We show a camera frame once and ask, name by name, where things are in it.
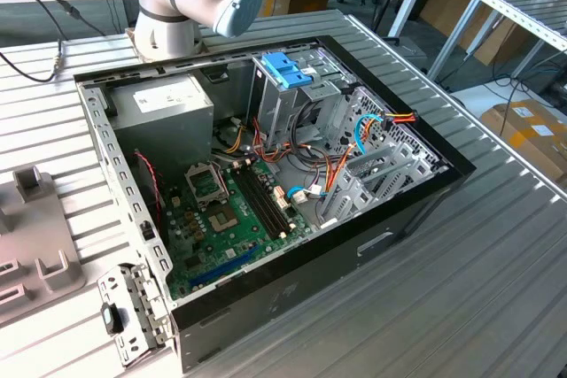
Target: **blue drive bay latch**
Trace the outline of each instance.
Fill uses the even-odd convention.
[[[282,52],[268,53],[262,56],[266,68],[282,83],[286,89],[305,86],[313,82],[313,77],[303,74],[297,67],[298,63],[292,61]]]

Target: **slotted aluminum surface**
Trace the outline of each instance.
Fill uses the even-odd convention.
[[[364,27],[328,11],[259,19],[218,51],[333,35],[419,111],[478,170],[416,235],[223,351],[196,377],[555,377],[567,361],[567,233],[563,196],[493,142],[466,112]],[[55,43],[5,50],[47,71]],[[66,70],[36,85],[0,66],[0,181],[15,166],[54,174],[87,286],[0,329],[9,376],[115,376],[118,354],[99,317],[95,280],[135,262],[98,167],[71,75],[137,63],[129,40],[70,42]],[[175,377],[161,351],[126,373]]]
[[[567,0],[481,0],[558,50],[567,50]]]

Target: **metal shelf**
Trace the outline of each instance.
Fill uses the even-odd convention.
[[[431,66],[427,74],[430,79],[437,78],[481,4],[490,6],[494,12],[479,31],[468,52],[473,51],[478,43],[482,42],[499,15],[513,20],[540,39],[522,65],[516,69],[514,76],[524,69],[544,42],[560,51],[567,50],[567,0],[471,0]]]

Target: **metal hinge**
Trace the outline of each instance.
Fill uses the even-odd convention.
[[[116,266],[98,281],[106,332],[123,366],[173,338],[171,319],[147,265]]]

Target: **ram slot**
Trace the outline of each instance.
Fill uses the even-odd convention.
[[[277,239],[282,232],[290,231],[287,220],[278,210],[272,198],[266,193],[253,171],[250,169],[238,170],[233,177],[246,201],[268,232],[270,239]]]

